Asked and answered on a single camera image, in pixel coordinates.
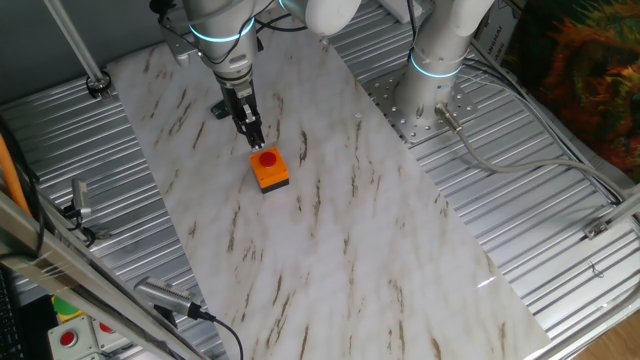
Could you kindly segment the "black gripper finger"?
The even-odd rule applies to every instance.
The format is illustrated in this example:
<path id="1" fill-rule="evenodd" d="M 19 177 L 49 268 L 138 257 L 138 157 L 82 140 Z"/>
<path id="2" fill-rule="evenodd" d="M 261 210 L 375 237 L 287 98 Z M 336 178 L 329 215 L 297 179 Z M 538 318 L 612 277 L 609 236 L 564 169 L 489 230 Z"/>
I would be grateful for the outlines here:
<path id="1" fill-rule="evenodd" d="M 258 128 L 254 122 L 241 122 L 238 125 L 238 130 L 245 136 L 251 149 L 258 148 Z"/>
<path id="2" fill-rule="evenodd" d="M 247 141 L 252 149 L 261 149 L 265 145 L 260 116 L 255 116 L 247 122 Z"/>

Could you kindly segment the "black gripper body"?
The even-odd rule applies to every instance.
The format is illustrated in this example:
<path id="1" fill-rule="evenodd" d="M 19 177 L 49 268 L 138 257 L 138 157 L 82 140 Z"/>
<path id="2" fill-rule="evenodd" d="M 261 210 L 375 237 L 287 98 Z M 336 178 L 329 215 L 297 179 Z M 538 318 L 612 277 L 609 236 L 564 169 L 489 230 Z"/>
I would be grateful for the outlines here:
<path id="1" fill-rule="evenodd" d="M 258 132 L 261 129 L 261 116 L 252 80 L 243 80 L 237 84 L 221 85 L 224 102 L 239 132 Z"/>

